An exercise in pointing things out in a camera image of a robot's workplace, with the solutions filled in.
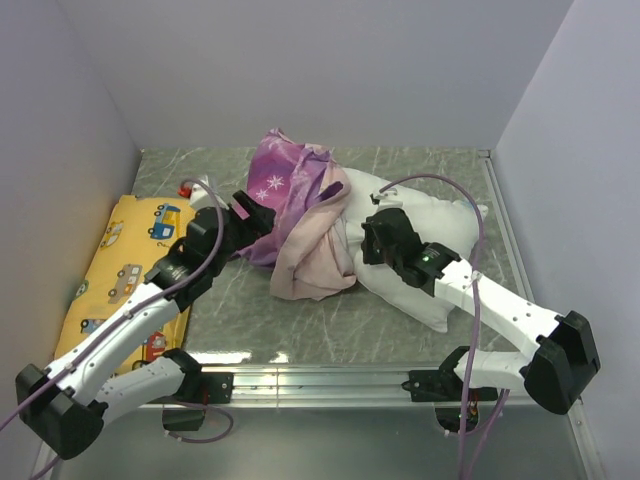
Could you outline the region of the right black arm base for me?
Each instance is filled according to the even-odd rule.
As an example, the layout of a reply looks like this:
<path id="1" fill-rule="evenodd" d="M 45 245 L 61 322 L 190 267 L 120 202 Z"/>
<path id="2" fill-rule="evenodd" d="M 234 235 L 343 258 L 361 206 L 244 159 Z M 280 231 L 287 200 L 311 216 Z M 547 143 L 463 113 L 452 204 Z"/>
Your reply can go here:
<path id="1" fill-rule="evenodd" d="M 438 424 L 445 433 L 458 434 L 461 425 L 462 381 L 440 370 L 411 370 L 401 384 L 413 403 L 433 403 Z M 466 407 L 466 432 L 479 425 L 479 404 L 498 400 L 495 388 L 470 388 Z"/>

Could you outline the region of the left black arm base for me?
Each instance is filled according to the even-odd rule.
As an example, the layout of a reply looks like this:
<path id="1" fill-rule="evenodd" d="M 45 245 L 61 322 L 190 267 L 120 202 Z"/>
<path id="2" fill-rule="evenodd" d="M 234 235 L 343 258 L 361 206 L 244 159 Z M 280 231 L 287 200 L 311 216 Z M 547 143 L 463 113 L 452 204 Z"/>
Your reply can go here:
<path id="1" fill-rule="evenodd" d="M 161 398 L 161 419 L 165 435 L 191 444 L 213 443 L 228 436 L 235 421 L 222 405 L 231 402 L 233 386 L 234 374 L 231 372 L 187 376 L 177 393 Z M 211 438 L 184 436 L 184 433 L 197 432 L 203 427 L 208 414 L 220 415 L 226 419 L 226 427 Z"/>

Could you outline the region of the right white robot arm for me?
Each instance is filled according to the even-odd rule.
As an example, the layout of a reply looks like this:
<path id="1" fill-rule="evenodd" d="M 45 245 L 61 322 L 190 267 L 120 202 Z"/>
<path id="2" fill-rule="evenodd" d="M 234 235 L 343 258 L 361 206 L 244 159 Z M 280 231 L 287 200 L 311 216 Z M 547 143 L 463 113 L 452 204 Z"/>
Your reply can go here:
<path id="1" fill-rule="evenodd" d="M 405 212 L 389 208 L 362 224 L 368 265 L 387 265 L 418 297 L 446 301 L 470 313 L 513 346 L 512 352 L 456 348 L 431 373 L 413 371 L 403 387 L 413 400 L 446 402 L 497 398 L 524 391 L 545 410 L 566 414 L 601 368 L 588 320 L 542 308 L 473 271 L 458 253 L 424 242 Z"/>

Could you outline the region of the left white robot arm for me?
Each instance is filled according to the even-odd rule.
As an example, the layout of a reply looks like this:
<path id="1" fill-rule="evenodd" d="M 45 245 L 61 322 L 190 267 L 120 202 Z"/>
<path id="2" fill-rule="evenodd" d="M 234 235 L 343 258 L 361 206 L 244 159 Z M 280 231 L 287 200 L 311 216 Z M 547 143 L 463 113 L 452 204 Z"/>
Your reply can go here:
<path id="1" fill-rule="evenodd" d="M 107 424 L 141 405 L 199 395 L 201 366 L 178 348 L 126 374 L 115 370 L 209 290 L 237 252 L 271 233 L 273 209 L 243 191 L 233 198 L 235 207 L 214 200 L 199 209 L 129 300 L 80 344 L 44 369 L 28 364 L 17 374 L 15 417 L 60 459 L 80 455 Z"/>

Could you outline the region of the pink pillowcase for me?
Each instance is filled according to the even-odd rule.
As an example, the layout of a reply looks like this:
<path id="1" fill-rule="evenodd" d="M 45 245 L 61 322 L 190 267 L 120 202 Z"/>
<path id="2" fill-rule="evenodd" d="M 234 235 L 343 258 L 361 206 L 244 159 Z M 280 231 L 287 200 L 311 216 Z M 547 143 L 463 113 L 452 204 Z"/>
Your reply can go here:
<path id="1" fill-rule="evenodd" d="M 342 214 L 351 183 L 330 163 L 322 178 L 322 200 L 307 210 L 281 246 L 270 279 L 270 294 L 283 300 L 322 300 L 356 283 Z"/>

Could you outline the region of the purple princess print pillowcase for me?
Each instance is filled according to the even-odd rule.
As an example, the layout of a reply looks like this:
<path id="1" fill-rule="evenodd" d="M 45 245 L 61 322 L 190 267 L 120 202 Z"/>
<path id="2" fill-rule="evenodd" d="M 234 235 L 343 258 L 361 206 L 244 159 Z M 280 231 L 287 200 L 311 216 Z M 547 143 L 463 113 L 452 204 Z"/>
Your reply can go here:
<path id="1" fill-rule="evenodd" d="M 347 194 L 349 180 L 331 151 L 317 144 L 296 143 L 275 128 L 260 141 L 247 177 L 248 195 L 275 212 L 271 233 L 241 250 L 251 265 L 274 268 L 280 249 L 304 214 Z"/>

